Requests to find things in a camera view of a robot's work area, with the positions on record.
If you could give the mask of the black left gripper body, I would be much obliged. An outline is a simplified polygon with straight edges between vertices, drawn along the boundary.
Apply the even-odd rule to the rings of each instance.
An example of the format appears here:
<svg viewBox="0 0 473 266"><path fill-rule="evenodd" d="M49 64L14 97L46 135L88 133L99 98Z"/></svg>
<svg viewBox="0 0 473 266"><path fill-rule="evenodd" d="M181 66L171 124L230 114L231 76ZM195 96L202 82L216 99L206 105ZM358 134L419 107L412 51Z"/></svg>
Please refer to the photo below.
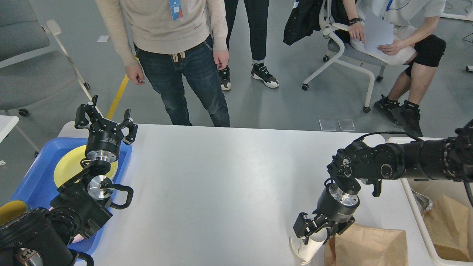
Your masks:
<svg viewBox="0 0 473 266"><path fill-rule="evenodd" d="M85 157L91 161L105 160L115 162L119 158L122 132L108 132L101 129L89 128Z"/></svg>

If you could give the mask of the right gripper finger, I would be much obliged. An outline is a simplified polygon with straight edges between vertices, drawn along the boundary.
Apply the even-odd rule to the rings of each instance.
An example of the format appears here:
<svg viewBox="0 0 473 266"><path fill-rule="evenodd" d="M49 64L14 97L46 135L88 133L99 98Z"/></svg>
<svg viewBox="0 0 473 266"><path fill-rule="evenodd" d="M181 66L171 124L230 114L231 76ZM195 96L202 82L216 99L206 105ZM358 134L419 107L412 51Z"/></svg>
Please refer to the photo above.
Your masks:
<svg viewBox="0 0 473 266"><path fill-rule="evenodd" d="M321 231L325 232L325 236L317 242L325 244L331 237L331 229L329 228L329 219L323 214L315 214L315 217L310 219L307 213L301 212L297 216L294 223L293 230L297 238L301 238L304 245L309 244L309 238Z"/></svg>
<svg viewBox="0 0 473 266"><path fill-rule="evenodd" d="M346 222L334 222L329 220L329 227L327 228L328 237L333 237L335 234L343 234L355 221L356 219L354 217L350 217Z"/></svg>

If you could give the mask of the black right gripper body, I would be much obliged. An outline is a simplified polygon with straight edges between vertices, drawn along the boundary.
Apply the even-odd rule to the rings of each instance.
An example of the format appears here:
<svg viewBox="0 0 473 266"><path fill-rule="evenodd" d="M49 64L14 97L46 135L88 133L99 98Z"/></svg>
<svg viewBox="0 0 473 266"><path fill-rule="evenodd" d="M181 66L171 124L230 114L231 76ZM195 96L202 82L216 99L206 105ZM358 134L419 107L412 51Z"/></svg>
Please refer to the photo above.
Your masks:
<svg viewBox="0 0 473 266"><path fill-rule="evenodd" d="M347 222L359 205L357 195L345 194L336 183L331 183L324 188L313 213L333 222Z"/></svg>

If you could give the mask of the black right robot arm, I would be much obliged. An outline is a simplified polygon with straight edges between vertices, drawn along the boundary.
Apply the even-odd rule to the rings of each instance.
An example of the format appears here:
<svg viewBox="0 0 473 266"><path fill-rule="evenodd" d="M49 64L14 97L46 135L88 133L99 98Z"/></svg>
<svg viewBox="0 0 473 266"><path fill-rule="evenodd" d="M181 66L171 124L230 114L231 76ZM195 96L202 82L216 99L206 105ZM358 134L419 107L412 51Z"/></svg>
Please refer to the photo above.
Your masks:
<svg viewBox="0 0 473 266"><path fill-rule="evenodd" d="M330 177L317 201L314 218L301 212L293 226L294 234L307 245L309 237L325 230L322 243L342 234L355 222L353 213L360 205L360 184L372 184L372 195L379 197L383 180L453 180L472 182L472 122L455 130L456 136L424 141L412 136L406 144L385 143L370 147L360 136L338 149L327 165Z"/></svg>

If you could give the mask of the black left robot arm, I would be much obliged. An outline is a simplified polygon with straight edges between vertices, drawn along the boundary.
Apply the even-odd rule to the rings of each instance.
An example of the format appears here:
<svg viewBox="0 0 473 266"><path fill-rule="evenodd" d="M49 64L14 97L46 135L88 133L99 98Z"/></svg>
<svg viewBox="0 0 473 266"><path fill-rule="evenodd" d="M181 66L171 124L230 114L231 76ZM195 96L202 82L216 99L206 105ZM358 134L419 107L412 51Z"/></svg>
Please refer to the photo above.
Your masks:
<svg viewBox="0 0 473 266"><path fill-rule="evenodd" d="M1 265L73 266L77 259L93 265L93 258L69 249L77 235L89 239L112 217L109 208L123 210L132 202L133 189L115 184L106 176L117 161L120 145L135 141L138 126L131 110L122 123L104 118L96 108L98 96L78 107L76 129L88 129L80 172L69 177L50 202L50 209L18 210L1 215Z"/></svg>

